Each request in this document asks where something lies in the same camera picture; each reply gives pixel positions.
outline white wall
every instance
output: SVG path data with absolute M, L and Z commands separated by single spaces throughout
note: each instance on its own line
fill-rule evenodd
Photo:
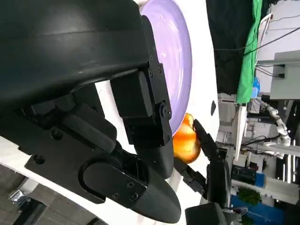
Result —
M 272 5 L 273 21 L 283 17 L 300 15 L 300 1 L 279 1 L 276 5 Z M 300 26 L 300 16 L 292 19 L 284 19 L 281 21 L 271 22 L 268 31 L 263 40 L 263 44 L 272 41 Z M 272 44 L 263 47 L 259 52 L 259 60 L 272 60 L 275 53 L 300 50 L 300 30 L 292 33 Z M 261 81 L 261 92 L 270 92 L 271 76 L 267 76 L 261 72 L 257 72 L 257 76 Z

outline gray floor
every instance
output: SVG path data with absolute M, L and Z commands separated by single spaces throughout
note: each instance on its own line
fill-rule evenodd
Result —
M 0 165 L 0 225 L 12 225 L 19 216 L 16 206 L 8 199 L 9 194 L 22 182 L 23 176 Z M 78 204 L 38 185 L 30 197 L 47 206 L 35 225 L 86 225 L 96 216 Z M 100 221 L 97 225 L 106 225 Z

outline purple plate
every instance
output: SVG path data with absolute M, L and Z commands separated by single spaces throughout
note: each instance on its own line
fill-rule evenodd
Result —
M 159 62 L 163 63 L 172 108 L 174 135 L 188 106 L 192 82 L 192 51 L 182 12 L 172 0 L 149 0 L 141 11 L 149 18 Z

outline robotic hand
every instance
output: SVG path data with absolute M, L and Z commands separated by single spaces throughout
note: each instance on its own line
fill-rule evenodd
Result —
M 172 116 L 151 24 L 132 0 L 5 0 L 0 7 L 0 135 L 25 167 L 94 203 L 106 197 L 176 223 Z M 95 82 L 110 80 L 127 138 L 117 142 Z
M 209 203 L 186 209 L 187 225 L 230 224 L 240 219 L 240 215 L 229 208 L 231 198 L 229 166 L 219 156 L 216 143 L 198 120 L 194 120 L 194 128 L 202 151 L 210 161 L 207 166 L 207 179 L 179 158 L 175 158 L 174 167 L 183 176 L 183 181 Z
M 263 102 L 260 99 L 257 99 L 262 107 L 262 110 L 268 110 L 270 117 L 273 118 L 277 125 L 277 131 L 279 136 L 270 140 L 269 142 L 265 142 L 264 146 L 271 146 L 274 144 L 289 147 L 291 145 L 291 138 L 289 137 L 289 133 L 287 132 L 287 128 L 285 123 L 281 120 L 280 116 L 278 115 L 278 110 L 274 109 L 269 104 Z

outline screw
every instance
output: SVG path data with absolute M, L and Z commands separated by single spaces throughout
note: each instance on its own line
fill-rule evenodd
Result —
M 167 108 L 166 108 L 164 102 L 160 106 L 160 114 L 161 114 L 162 117 L 165 117 L 166 114 L 167 114 Z
M 45 158 L 39 155 L 34 155 L 32 159 L 38 165 L 42 165 L 45 162 Z
M 134 194 L 131 196 L 131 200 L 132 200 L 132 201 L 135 201 L 138 197 L 139 197 L 139 195 L 138 195 L 137 193 L 134 193 Z
M 148 69 L 148 73 L 149 73 L 149 76 L 152 77 L 153 76 L 153 72 L 152 70 Z
M 114 198 L 114 199 L 118 199 L 119 198 L 119 193 L 114 193 L 113 195 L 112 195 L 112 197 Z
M 133 186 L 134 186 L 133 182 L 129 182 L 129 183 L 127 184 L 127 187 L 128 187 L 128 188 L 132 188 Z
M 55 141 L 61 140 L 63 135 L 64 134 L 59 130 L 54 129 L 54 130 L 51 131 L 51 138 Z

